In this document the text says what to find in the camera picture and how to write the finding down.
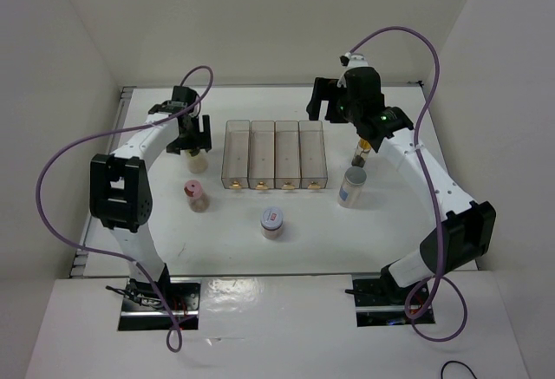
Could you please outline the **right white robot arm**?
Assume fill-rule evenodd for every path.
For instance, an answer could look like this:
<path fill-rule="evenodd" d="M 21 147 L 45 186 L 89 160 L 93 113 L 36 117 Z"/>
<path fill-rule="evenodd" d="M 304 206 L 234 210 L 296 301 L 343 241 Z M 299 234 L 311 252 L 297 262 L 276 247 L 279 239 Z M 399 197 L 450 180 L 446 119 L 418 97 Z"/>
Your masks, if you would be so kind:
<path fill-rule="evenodd" d="M 398 304 L 422 280 L 436 273 L 445 275 L 488 252 L 495 209 L 461 189 L 425 148 L 405 112 L 387 105 L 374 68 L 347 69 L 338 79 L 316 78 L 306 108 L 310 120 L 321 118 L 324 101 L 328 103 L 324 119 L 352 124 L 431 212 L 434 229 L 418 248 L 382 268 L 379 282 L 384 300 Z"/>

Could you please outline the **pink cap spice bottle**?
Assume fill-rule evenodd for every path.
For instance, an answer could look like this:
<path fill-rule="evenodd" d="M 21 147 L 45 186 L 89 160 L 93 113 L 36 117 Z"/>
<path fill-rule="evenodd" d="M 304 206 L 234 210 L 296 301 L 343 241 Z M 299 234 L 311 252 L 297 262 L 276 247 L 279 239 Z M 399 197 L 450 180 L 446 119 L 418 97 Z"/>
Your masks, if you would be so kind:
<path fill-rule="evenodd" d="M 187 181 L 184 185 L 184 193 L 186 195 L 188 205 L 194 212 L 204 212 L 209 207 L 209 197 L 199 181 Z"/>

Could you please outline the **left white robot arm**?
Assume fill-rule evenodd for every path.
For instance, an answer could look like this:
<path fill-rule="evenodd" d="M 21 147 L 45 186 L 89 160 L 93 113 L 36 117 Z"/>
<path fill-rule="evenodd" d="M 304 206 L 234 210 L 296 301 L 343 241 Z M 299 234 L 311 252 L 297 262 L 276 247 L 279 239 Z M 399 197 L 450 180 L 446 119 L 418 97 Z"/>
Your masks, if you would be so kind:
<path fill-rule="evenodd" d="M 156 310 L 170 304 L 173 288 L 147 223 L 153 210 L 148 170 L 162 152 L 184 153 L 193 173 L 207 169 L 202 153 L 212 149 L 210 117 L 199 114 L 194 105 L 198 101 L 195 90 L 175 86 L 168 101 L 148 110 L 145 129 L 90 163 L 90 212 L 110 231 L 121 253 L 132 259 L 124 294 Z"/>

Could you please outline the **yellow cap spice bottle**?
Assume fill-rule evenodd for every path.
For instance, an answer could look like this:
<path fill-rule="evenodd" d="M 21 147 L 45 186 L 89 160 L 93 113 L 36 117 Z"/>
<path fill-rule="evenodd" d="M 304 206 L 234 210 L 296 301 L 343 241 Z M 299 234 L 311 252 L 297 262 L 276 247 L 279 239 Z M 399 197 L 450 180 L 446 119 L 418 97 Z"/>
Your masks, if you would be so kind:
<path fill-rule="evenodd" d="M 190 173 L 201 174 L 208 168 L 205 154 L 199 150 L 186 150 L 186 164 Z"/>

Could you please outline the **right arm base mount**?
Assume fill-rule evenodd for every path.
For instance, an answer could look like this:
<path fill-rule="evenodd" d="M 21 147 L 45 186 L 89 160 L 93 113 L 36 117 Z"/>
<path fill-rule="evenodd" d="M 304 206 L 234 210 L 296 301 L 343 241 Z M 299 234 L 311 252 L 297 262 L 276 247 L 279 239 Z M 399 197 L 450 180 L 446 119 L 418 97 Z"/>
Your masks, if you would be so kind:
<path fill-rule="evenodd" d="M 354 299 L 356 324 L 362 327 L 410 325 L 405 301 L 412 286 L 389 291 L 378 274 L 355 274 L 345 293 Z"/>

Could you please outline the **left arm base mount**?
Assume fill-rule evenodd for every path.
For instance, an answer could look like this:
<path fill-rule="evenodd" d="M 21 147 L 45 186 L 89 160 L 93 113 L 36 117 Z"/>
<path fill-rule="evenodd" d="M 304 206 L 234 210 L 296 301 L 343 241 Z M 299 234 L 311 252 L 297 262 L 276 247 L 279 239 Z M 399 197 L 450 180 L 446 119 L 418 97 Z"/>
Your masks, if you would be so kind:
<path fill-rule="evenodd" d="M 142 292 L 128 281 L 125 288 L 107 285 L 106 290 L 122 297 L 118 331 L 169 330 L 173 323 L 160 298 L 152 291 Z M 199 326 L 200 283 L 171 283 L 168 306 L 181 330 Z"/>

